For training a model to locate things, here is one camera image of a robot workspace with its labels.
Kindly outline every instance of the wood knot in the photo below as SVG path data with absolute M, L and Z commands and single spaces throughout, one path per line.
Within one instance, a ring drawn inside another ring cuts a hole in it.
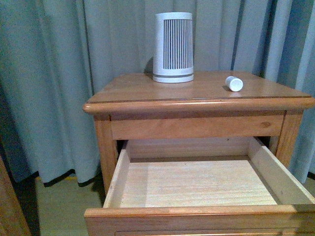
M 271 125 L 271 123 L 269 123 L 269 122 L 262 122 L 260 124 L 260 126 L 263 127 L 263 128 L 268 128 L 270 125 Z

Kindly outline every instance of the nightstand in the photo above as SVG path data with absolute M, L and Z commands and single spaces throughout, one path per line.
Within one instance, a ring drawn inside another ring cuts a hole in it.
M 240 92 L 228 76 L 243 80 Z M 246 72 L 195 72 L 180 84 L 115 78 L 84 105 L 107 193 L 104 208 L 85 213 L 89 235 L 314 235 L 315 199 L 286 169 L 313 105 Z M 126 140 L 118 163 L 117 140 Z

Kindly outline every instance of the air purifier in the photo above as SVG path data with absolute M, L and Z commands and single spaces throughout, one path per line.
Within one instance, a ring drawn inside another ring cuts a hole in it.
M 153 80 L 182 83 L 193 80 L 192 14 L 156 14 Z

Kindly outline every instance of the open drawer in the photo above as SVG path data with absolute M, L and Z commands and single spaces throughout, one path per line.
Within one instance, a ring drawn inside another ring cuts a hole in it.
M 89 235 L 315 235 L 315 199 L 253 137 L 129 140 Z

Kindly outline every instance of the floor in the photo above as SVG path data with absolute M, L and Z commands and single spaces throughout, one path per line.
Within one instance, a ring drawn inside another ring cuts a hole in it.
M 304 186 L 315 196 L 315 180 L 308 178 Z M 75 177 L 50 187 L 31 178 L 20 183 L 16 191 L 34 236 L 87 236 L 84 211 L 102 207 L 104 202 L 101 176 L 84 187 L 78 186 Z

